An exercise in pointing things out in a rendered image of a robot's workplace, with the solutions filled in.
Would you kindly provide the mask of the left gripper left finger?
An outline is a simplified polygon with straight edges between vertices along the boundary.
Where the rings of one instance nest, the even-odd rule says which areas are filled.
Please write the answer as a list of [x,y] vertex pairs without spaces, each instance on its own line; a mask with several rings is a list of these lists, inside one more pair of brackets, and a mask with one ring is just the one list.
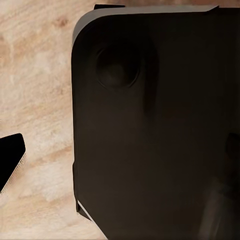
[[26,152],[21,133],[0,138],[0,192]]

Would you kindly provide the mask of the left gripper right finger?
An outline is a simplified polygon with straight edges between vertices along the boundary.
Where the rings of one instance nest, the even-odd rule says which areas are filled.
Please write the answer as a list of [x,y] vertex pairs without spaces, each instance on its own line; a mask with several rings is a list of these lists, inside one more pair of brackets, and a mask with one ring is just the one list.
[[224,150],[240,172],[240,134],[229,133]]

